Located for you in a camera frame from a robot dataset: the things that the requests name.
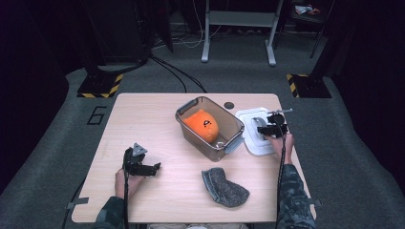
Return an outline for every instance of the orange ball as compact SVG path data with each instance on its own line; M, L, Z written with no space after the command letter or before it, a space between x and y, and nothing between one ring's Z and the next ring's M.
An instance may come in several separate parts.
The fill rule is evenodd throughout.
M198 110L183 122L208 143L213 142L220 132L214 116L203 109Z

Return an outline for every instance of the gray rag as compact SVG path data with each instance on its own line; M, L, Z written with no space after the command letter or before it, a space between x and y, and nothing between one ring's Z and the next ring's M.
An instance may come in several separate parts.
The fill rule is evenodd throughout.
M202 171L202 180L214 201L226 207L244 204L250 194L246 188L227 180L223 168Z

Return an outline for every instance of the table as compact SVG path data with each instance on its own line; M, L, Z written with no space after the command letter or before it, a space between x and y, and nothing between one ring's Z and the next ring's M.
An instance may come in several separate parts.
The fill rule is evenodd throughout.
M161 162L155 177L145 179L129 202L129 221L137 223L176 222L268 222L276 220L276 186L279 161L275 155L253 156L244 144L219 162L212 162L182 135L176 110L198 96L229 110L265 107L281 109L275 94L120 94L111 112L96 155L79 198L88 203L75 207L74 222L94 222L99 210L113 196L115 172L122 166L126 149L134 143L148 153L145 165ZM305 178L293 150L293 163ZM228 180L244 186L250 196L236 208L216 203L203 184L202 171L222 167Z
M208 62L209 55L209 26L246 26L271 28L268 40L265 41L268 64L276 66L276 59L272 43L276 33L278 20L284 0L277 0L276 12L245 12L245 11L218 11L209 9L209 0L205 0L205 39L202 48L202 62Z

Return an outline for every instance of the metal shelf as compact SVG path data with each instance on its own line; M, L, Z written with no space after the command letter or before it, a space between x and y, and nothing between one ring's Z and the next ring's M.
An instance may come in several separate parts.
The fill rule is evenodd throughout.
M206 0L205 40L202 49L202 62L208 62L210 25L265 27L271 28L269 38L265 41L268 64L275 66L276 59L271 45L273 43L283 1L284 0L278 0L276 12L244 12L209 10L209 0Z

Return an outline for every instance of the clear plastic container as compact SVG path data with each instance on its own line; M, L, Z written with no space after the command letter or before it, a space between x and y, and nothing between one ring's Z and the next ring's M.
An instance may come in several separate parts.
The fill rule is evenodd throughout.
M211 143L203 140L183 122L199 109L210 113L218 123L218 137ZM220 161L225 155L232 153L244 141L244 123L205 96L197 97L178 108L176 120L181 124L184 138L214 162Z

